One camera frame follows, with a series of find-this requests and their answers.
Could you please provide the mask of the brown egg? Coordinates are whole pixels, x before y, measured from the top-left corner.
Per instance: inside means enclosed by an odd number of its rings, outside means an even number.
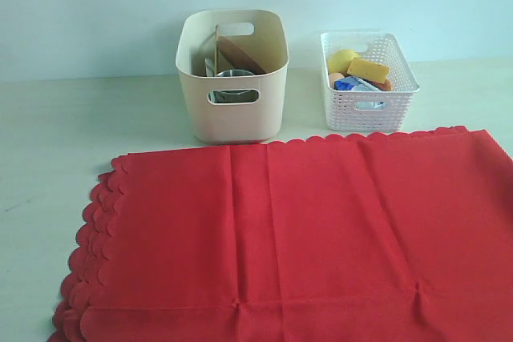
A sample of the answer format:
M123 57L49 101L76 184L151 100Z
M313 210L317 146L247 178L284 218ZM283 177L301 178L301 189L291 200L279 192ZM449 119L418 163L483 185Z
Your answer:
M332 88L334 88L334 83L337 80L343 79L345 76L339 72L333 72L329 74L329 84Z

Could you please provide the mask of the white perforated plastic basket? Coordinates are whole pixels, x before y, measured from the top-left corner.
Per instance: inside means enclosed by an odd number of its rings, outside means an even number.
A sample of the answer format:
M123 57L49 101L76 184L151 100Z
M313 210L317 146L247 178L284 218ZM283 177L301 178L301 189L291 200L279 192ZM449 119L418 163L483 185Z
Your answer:
M327 127L346 132L394 132L401 129L414 94L420 90L394 35L372 30L321 34L321 89ZM352 49L363 59L390 68L391 91L337 91L330 86L327 59Z

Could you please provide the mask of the yellow lemon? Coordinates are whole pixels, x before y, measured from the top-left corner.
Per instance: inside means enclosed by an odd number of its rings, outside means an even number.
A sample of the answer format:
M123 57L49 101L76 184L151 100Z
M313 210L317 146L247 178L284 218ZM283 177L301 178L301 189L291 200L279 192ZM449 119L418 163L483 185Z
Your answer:
M327 70L329 74L346 74L351 62L359 57L359 53L351 49L339 50L332 54L327 60Z

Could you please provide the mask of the brown wooden plate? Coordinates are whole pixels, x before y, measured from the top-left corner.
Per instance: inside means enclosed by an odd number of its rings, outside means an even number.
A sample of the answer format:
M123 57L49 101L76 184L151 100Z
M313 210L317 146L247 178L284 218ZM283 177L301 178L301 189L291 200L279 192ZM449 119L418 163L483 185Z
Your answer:
M235 69L247 70L257 75L266 74L260 64L225 36L217 38L216 47Z

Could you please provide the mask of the blue white milk carton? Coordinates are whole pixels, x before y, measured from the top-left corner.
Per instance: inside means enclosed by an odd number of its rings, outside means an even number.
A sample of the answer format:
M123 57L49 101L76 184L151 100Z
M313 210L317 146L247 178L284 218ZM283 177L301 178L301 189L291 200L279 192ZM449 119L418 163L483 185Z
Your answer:
M379 88L373 86L370 82L366 80L355 77L355 76L347 76L344 78L339 78L333 81L333 89L336 91L362 91L362 92L371 92L371 91L380 91ZM356 108L358 110L384 110L386 104L384 102L357 102Z

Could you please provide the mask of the yellow cheese wedge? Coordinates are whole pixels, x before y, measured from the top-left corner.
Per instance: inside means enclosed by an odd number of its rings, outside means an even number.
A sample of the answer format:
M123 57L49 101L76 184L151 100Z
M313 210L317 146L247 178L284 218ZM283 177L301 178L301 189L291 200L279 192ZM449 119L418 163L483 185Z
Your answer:
M354 58L347 70L349 75L379 83L385 82L389 72L388 66L363 58Z

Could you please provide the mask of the stainless steel cup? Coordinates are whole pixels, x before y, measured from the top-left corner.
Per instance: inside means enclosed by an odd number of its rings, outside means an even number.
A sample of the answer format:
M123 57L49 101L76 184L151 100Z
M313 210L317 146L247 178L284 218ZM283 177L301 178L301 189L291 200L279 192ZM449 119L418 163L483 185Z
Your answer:
M225 70L216 75L218 78L233 78L253 76L248 70ZM258 99L258 92L255 90L216 90L209 94L209 100L214 104L235 104L235 103L253 103Z

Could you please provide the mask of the fried chicken nugget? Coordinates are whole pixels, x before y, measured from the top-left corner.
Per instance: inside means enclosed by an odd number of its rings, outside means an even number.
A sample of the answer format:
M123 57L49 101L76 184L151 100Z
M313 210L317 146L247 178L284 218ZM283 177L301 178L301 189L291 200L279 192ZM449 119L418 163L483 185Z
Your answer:
M384 82L372 82L372 84L380 89L381 91L392 91L392 83L389 79L386 79Z

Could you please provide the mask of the red scalloped cloth mat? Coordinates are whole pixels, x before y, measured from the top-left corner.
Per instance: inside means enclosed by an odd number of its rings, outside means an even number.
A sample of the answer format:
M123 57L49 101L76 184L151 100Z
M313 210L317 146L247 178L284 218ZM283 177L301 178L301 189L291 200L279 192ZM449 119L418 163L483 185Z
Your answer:
M54 341L509 341L512 161L487 131L113 159Z

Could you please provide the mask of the cream plastic storage bin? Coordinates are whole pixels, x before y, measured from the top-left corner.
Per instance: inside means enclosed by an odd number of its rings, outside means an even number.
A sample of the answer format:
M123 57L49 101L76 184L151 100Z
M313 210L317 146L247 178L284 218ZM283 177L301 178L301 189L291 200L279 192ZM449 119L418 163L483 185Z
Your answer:
M207 77L204 59L214 62L214 31L233 41L266 74ZM185 104L193 130L206 143L260 142L281 129L289 50L281 18L268 10L206 10L189 16L176 52ZM235 69L219 52L218 71ZM214 104L216 90L255 90L253 103Z

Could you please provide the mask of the steel table knife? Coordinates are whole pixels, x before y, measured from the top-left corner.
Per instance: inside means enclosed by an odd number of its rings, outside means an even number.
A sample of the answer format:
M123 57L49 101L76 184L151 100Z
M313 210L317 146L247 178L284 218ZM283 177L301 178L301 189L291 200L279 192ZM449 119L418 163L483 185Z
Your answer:
M215 66L214 62L211 58L205 58L204 59L204 65L205 65L205 74L207 77L214 77L215 76Z

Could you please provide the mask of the wooden chopstick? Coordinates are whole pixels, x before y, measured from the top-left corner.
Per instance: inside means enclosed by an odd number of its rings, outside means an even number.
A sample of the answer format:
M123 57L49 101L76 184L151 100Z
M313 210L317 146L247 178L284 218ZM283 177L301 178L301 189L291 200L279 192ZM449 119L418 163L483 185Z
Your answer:
M219 73L218 71L218 56L219 56L219 51L218 51L218 47L217 47L217 41L218 41L218 36L219 36L219 31L218 31L218 25L216 25L215 27L215 31L214 31L214 71L213 71L213 74L214 75L217 75Z

